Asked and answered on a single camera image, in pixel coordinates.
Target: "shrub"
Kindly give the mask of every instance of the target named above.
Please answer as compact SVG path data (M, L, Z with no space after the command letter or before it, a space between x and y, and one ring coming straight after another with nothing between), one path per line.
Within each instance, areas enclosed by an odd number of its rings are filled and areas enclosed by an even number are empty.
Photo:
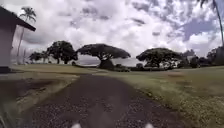
M138 63L138 64L136 64L136 67L137 67L138 69L142 69L144 66L143 66L142 63Z
M115 67L116 67L116 68L122 68L122 67L124 67L124 66L123 66L122 64L116 64Z

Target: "tree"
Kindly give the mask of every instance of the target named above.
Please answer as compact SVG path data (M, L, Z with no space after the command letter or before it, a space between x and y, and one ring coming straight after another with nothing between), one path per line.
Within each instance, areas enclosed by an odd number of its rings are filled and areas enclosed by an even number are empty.
M207 58L212 65L224 65L224 47L212 49Z
M36 22L36 19L35 19L36 13L33 10L33 8L22 7L22 10L24 11L24 13L21 14L20 17L25 17L25 22L27 22L28 19ZM20 50L20 46L21 46L21 43L22 43L23 34L24 34L24 27L22 28L22 34L20 36L19 46L18 46L18 50L17 50L17 63L19 63L19 50Z
M42 57L42 54L41 54L41 53L39 53L39 52L34 52L34 53L32 53L32 54L30 55L29 58L30 58L30 60L33 62L33 60L35 60L35 61L40 60L41 57Z
M183 57L195 56L195 55L196 55L196 54L195 54L195 52L194 52L193 49L191 49L191 50L187 50L187 51L185 51L185 52L182 54Z
M180 58L180 54L167 48L152 48L145 50L136 58L159 68L161 62L170 62L173 58Z
M47 51L42 51L41 58L43 58L43 63L45 63L46 59L49 61L49 53Z
M198 67L198 57L197 56L194 56L191 61L190 61L190 66L192 68L197 68Z
M66 41L56 41L50 46L47 51L54 59L57 60L57 64L60 63L60 59L67 64L71 60L77 60L77 53L74 51L71 43Z
M131 55L125 50L106 44L84 45L82 48L78 49L77 52L82 55L98 57L98 59L101 61L99 67L103 69L113 68L114 65L111 62L111 59L125 59L131 57Z
M209 0L197 0L198 2L200 2L201 4L201 8L203 7L204 3L207 3ZM219 20L219 26L220 26L220 30L221 30L221 37L222 37L222 46L224 47L224 37L223 37L223 26L222 26L222 20L221 20L221 16L219 13L219 8L217 5L217 2L215 0L211 0L212 1L212 9L216 11L218 20Z
M143 66L142 63L137 63L137 64L136 64L136 67L137 67L138 69L142 69L142 68L144 68L144 66Z

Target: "paved road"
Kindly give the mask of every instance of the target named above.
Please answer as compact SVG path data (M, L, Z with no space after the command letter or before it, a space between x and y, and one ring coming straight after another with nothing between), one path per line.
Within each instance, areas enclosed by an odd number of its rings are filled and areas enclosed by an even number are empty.
M71 86L28 110L19 128L186 128L180 117L126 83L81 76Z

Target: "distant trees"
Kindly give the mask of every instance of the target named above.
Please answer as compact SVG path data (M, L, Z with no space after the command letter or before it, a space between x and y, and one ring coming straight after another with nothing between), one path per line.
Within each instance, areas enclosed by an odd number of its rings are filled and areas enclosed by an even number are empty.
M33 61L38 61L42 58L41 53L39 52L33 52L30 56L29 59L33 62Z
M64 64L68 64L71 60L77 60L77 53L73 49L71 43L66 41L56 41L49 48L47 48L49 55L52 55L57 60L57 64L60 60L64 61Z
M212 49L208 52L207 58L212 65L224 65L224 47Z
M198 61L198 57L194 56L191 60L190 60L190 66L192 68L197 68L199 66L199 61Z
M136 57L139 61L146 61L146 65L160 67L161 62L170 62L173 58L180 58L180 54L167 48L147 49Z
M101 61L99 67L103 69L110 69L114 67L111 59L124 59L131 57L131 55L125 50L106 44L84 45L82 48L77 50L77 53L97 57Z

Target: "gravel path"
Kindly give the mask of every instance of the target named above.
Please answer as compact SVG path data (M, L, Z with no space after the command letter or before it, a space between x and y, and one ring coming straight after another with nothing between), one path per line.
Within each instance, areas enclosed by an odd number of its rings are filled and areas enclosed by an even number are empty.
M18 128L186 128L177 113L114 78L86 75L23 114Z

